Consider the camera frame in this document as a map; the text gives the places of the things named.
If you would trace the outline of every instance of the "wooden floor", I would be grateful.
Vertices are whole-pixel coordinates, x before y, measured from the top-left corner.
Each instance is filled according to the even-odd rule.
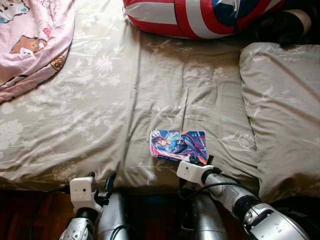
[[[28,240],[29,225],[43,192],[0,190],[0,239]],[[191,240],[192,231],[181,230],[181,207],[178,198],[168,196],[131,196],[126,199],[129,223],[141,240]],[[224,210],[230,240],[246,240],[238,222]],[[57,240],[73,217],[70,195],[53,193],[43,203],[33,228],[33,240]]]

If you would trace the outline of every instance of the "red and white striped fabric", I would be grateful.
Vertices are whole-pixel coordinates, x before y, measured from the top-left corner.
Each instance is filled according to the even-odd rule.
[[[124,0],[131,23],[146,32],[190,39],[216,39],[247,28],[286,0]]]

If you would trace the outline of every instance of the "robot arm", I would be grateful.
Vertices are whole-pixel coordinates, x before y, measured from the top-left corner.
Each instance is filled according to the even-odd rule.
[[[102,216],[103,205],[109,204],[116,172],[105,182],[105,192],[94,189],[92,172],[88,177],[77,177],[70,181],[70,197],[75,217],[69,219],[67,229],[59,240],[93,240],[96,221]]]
[[[215,173],[211,165],[198,166],[181,161],[176,174],[201,186],[216,184],[208,187],[211,196],[241,222],[252,240],[309,240],[296,222],[262,203],[235,180]]]

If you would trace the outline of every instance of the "bed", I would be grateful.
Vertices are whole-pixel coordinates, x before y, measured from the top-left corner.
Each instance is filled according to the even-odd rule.
[[[74,17],[72,43],[59,72],[0,105],[1,188],[48,191],[91,171],[103,186],[116,171],[116,187],[128,192],[175,191],[177,164],[150,155],[153,128],[204,131],[213,165],[255,192],[265,186],[256,139],[261,131],[252,109],[252,98],[259,94],[245,87],[257,74],[250,72],[255,66],[246,67],[272,55],[271,48],[264,48],[267,43],[249,45],[257,41],[251,32],[202,41],[146,33],[132,26],[118,0],[76,0]],[[279,58],[292,58],[290,52],[277,51]],[[308,52],[317,66],[319,46],[299,51]],[[274,62],[280,64],[279,58]],[[312,129],[317,130],[319,82],[314,82],[310,101]],[[258,116],[265,109],[260,106]],[[315,150],[317,140],[312,139]],[[315,167],[320,153],[312,154]],[[308,179],[319,178],[312,172]],[[260,195],[272,202],[297,194],[279,186],[262,188]],[[271,196],[274,189],[279,192]],[[320,197],[319,189],[315,184],[298,194]]]

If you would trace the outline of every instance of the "cartoon bear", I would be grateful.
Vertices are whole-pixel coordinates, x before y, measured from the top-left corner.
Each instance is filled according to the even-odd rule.
[[[55,70],[60,71],[60,69],[65,64],[65,57],[64,56],[58,56],[55,60],[50,62],[50,64]]]
[[[12,47],[10,53],[33,56],[45,46],[47,46],[47,41],[42,38],[22,35],[20,40]]]
[[[0,24],[6,24],[29,10],[22,0],[0,0]]]

